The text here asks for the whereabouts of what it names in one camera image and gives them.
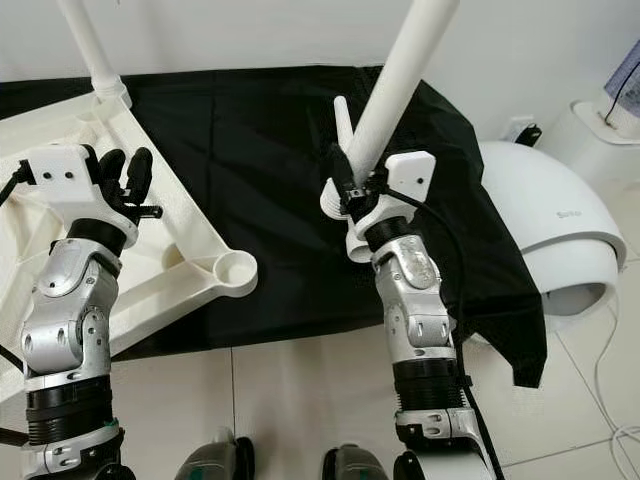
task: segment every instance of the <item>white power cord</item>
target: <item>white power cord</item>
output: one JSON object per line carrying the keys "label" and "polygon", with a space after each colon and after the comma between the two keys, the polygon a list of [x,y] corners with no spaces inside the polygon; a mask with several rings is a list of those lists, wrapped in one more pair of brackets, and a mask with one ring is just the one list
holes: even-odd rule
{"label": "white power cord", "polygon": [[611,417],[611,414],[607,410],[606,403],[602,396],[602,389],[600,387],[600,366],[602,365],[602,361],[604,360],[607,353],[609,352],[609,347],[613,343],[613,337],[616,334],[616,331],[618,329],[618,324],[619,324],[620,298],[618,297],[617,294],[614,299],[614,307],[615,307],[615,311],[612,312],[613,322],[614,322],[613,330],[611,330],[611,334],[609,335],[607,343],[604,349],[602,350],[602,353],[600,353],[600,356],[598,357],[598,361],[596,362],[596,371],[595,371],[596,397],[597,397],[598,403],[600,404],[600,408],[602,409],[602,413],[604,414],[604,417],[607,420],[607,423],[614,430],[614,433],[611,436],[611,454],[613,455],[613,460],[616,463],[618,470],[620,471],[622,476],[625,478],[625,480],[637,480],[637,476],[630,477],[627,474],[626,470],[622,467],[622,464],[620,462],[620,456],[619,456],[620,449],[622,449],[622,446],[620,445],[620,442],[618,441],[618,439],[620,438],[621,435],[628,435],[630,438],[633,438],[636,442],[640,442],[640,436],[638,435],[638,433],[640,432],[640,426],[638,425],[618,426],[618,424],[613,420],[613,418]]}

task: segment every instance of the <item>white rounded appliance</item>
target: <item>white rounded appliance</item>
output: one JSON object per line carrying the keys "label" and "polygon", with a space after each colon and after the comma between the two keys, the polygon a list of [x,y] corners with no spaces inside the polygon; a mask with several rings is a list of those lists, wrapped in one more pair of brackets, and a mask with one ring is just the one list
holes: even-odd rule
{"label": "white rounded appliance", "polygon": [[541,151],[507,142],[481,143],[480,150],[482,185],[542,294],[547,331],[607,302],[627,250],[600,198]]}

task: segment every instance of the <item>white 3d printed part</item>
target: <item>white 3d printed part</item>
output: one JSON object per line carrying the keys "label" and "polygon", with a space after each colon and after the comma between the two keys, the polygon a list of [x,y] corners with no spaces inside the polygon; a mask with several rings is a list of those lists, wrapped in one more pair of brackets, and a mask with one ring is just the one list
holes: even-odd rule
{"label": "white 3d printed part", "polygon": [[[100,102],[91,93],[0,121],[0,178],[8,179],[30,148],[51,143],[90,144],[98,158],[113,148],[127,159],[138,147],[153,155],[146,203],[160,205],[164,215],[142,220],[137,243],[121,256],[120,294],[109,322],[112,355],[216,297],[242,297],[255,288],[253,256],[225,245],[123,98]],[[31,288],[50,243],[64,236],[62,221],[34,187],[19,185],[0,207],[0,344],[19,357]],[[0,361],[0,403],[20,393],[23,382]]]}

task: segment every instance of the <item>black fabric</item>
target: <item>black fabric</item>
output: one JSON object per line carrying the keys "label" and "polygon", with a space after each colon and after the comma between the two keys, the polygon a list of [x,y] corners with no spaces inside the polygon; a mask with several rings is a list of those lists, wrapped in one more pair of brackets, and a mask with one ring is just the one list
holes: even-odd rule
{"label": "black fabric", "polygon": [[[125,78],[133,113],[225,241],[259,264],[256,290],[219,298],[119,355],[121,359],[341,332],[382,321],[367,265],[347,260],[345,224],[326,218],[320,192],[336,141],[332,101],[345,95],[354,124],[378,67],[299,67]],[[86,79],[0,85],[0,117],[88,92]],[[479,332],[536,386],[546,359],[540,295],[480,185],[473,128],[421,84],[391,151],[437,158],[428,202],[467,255],[463,336]],[[414,222],[444,277],[454,312],[458,263],[437,223]]]}

